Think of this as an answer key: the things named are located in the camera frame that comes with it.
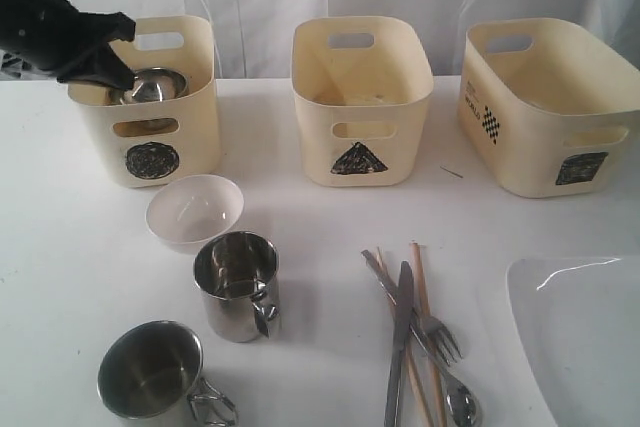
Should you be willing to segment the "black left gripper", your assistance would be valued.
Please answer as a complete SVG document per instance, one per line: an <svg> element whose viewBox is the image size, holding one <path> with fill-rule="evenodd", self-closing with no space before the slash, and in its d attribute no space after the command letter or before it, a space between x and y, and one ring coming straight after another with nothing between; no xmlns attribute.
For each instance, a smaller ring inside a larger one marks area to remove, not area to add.
<svg viewBox="0 0 640 427"><path fill-rule="evenodd" d="M136 22L122 12L79 12L67 0L1 0L1 49L58 83L130 90L134 72L109 44L82 53L82 43L132 42Z"/></svg>

